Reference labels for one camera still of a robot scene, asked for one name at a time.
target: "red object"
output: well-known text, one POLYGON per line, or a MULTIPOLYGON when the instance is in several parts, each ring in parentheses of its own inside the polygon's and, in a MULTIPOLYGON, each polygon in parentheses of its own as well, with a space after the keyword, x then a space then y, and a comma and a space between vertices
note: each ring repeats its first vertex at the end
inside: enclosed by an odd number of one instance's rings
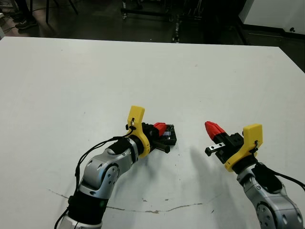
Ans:
POLYGON ((205 122, 205 129, 208 132, 208 135, 213 140, 214 137, 218 134, 225 133, 225 131, 216 123, 210 121, 205 122))
POLYGON ((159 130, 159 137, 161 137, 166 130, 166 123, 156 123, 153 126, 159 130))

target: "table surface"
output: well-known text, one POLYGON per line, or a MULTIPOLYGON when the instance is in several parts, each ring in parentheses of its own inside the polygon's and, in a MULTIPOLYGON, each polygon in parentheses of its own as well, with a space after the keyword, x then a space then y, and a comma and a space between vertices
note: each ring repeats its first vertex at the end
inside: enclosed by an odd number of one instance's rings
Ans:
MULTIPOLYGON (((178 141, 118 180, 104 229, 260 228, 236 175, 204 153, 208 120, 229 134, 263 124, 259 160, 305 181, 305 74, 279 48, 5 37, 0 52, 3 228, 52 228, 79 157, 123 135, 133 104, 178 141)), ((282 181, 305 215, 302 189, 282 181)))

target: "black cable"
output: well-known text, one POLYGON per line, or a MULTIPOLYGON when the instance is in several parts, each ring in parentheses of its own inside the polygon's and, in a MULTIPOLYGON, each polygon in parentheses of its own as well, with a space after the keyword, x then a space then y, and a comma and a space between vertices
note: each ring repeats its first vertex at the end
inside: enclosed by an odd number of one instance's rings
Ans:
POLYGON ((8 1, 4 1, 4 0, 0 0, 6 3, 6 5, 8 6, 10 3, 8 1))
POLYGON ((61 220, 62 217, 65 216, 65 214, 67 213, 67 211, 68 211, 68 208, 61 214, 61 216, 59 216, 58 220, 57 220, 56 223, 55 223, 54 229, 57 228, 57 226, 58 226, 58 224, 59 224, 59 221, 61 220))
POLYGON ((7 33, 7 32, 9 32, 9 30, 11 30, 11 29, 13 29, 13 28, 15 28, 16 26, 14 26, 14 27, 10 27, 10 28, 8 28, 8 29, 6 29, 6 30, 4 30, 3 32, 4 33, 7 33))
POLYGON ((287 179, 287 180, 290 180, 290 181, 292 181, 292 182, 298 184, 299 186, 301 186, 302 189, 305 191, 305 184, 302 183, 301 181, 299 181, 299 180, 297 180, 297 179, 294 179, 294 178, 292 178, 292 177, 286 176, 286 175, 284 175, 284 174, 275 172, 275 171, 273 171, 272 169, 268 168, 266 165, 260 164, 260 163, 258 162, 258 160, 257 160, 257 159, 255 158, 255 156, 254 156, 254 153, 258 150, 257 145, 258 145, 258 142, 255 141, 255 147, 249 151, 249 152, 252 154, 252 156, 254 157, 255 161, 256 161, 255 166, 264 167, 264 169, 266 169, 266 170, 267 170, 268 172, 270 172, 271 174, 273 174, 273 175, 275 175, 275 176, 279 176, 279 177, 285 178, 285 179, 287 179))
MULTIPOLYGON (((73 4, 75 5, 75 4, 79 3, 80 1, 82 1, 82 0, 76 1, 76 2, 74 2, 73 4)), ((51 7, 49 7, 49 9, 51 9, 51 8, 66 7, 66 6, 71 6, 71 4, 69 4, 69 5, 62 5, 62 6, 51 6, 51 7)), ((35 9, 35 10, 33 10, 33 12, 34 12, 34 11, 37 11, 37 10, 43 10, 43 9, 46 9, 46 7, 42 7, 42 8, 35 9)))
MULTIPOLYGON (((98 144, 96 144, 95 146, 93 146, 91 149, 89 149, 86 153, 84 153, 78 163, 77 163, 77 166, 75 168, 75 177, 76 177, 76 185, 75 185, 75 191, 74 191, 74 194, 76 194, 77 190, 78 190, 78 186, 80 184, 80 166, 81 166, 81 163, 84 161, 84 159, 86 158, 86 156, 92 152, 93 150, 97 149, 97 148, 100 148, 102 147, 103 145, 105 145, 107 142, 111 142, 111 141, 115 141, 115 140, 119 140, 121 138, 124 138, 124 137, 127 137, 129 135, 132 134, 132 132, 135 130, 135 127, 133 126, 130 126, 129 127, 131 129, 131 132, 127 133, 126 135, 123 135, 123 136, 115 136, 115 137, 112 137, 106 141, 103 141, 103 142, 100 142, 98 144)), ((54 226, 54 229, 57 229, 57 226, 60 222, 60 220, 64 217, 64 215, 68 212, 68 208, 62 213, 62 215, 58 218, 58 220, 56 221, 55 223, 55 226, 54 226)))

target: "crack line on table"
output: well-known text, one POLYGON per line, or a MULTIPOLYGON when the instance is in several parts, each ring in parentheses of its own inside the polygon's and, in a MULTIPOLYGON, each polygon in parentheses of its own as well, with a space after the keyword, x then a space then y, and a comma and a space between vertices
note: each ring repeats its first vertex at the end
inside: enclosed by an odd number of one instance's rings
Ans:
MULTIPOLYGON (((54 192, 52 191, 51 189, 48 189, 50 192, 60 196, 60 197, 64 197, 66 199, 69 199, 68 197, 62 195, 62 194, 59 194, 57 192, 54 192)), ((176 210, 176 209, 179 209, 179 208, 186 208, 186 207, 191 207, 191 206, 195 206, 195 205, 205 205, 205 204, 209 204, 210 202, 212 202, 214 199, 220 197, 222 195, 219 194, 217 195, 216 197, 210 199, 209 201, 207 201, 206 203, 195 203, 195 204, 187 204, 187 205, 181 205, 181 206, 178 206, 178 207, 175 207, 175 208, 171 208, 169 210, 147 210, 147 211, 137 211, 137 210, 131 210, 131 209, 123 209, 123 208, 116 208, 116 207, 111 207, 111 206, 107 206, 106 208, 110 208, 110 209, 114 209, 114 210, 119 210, 119 211, 131 211, 131 212, 139 212, 139 213, 152 213, 152 214, 159 214, 160 212, 170 212, 170 211, 173 211, 173 210, 176 210)))

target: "wheel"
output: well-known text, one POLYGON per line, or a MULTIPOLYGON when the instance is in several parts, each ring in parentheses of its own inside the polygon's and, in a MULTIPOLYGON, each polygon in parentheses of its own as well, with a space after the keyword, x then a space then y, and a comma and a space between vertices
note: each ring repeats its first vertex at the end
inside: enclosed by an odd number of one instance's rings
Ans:
POLYGON ((127 18, 127 13, 122 13, 122 19, 125 20, 127 18))

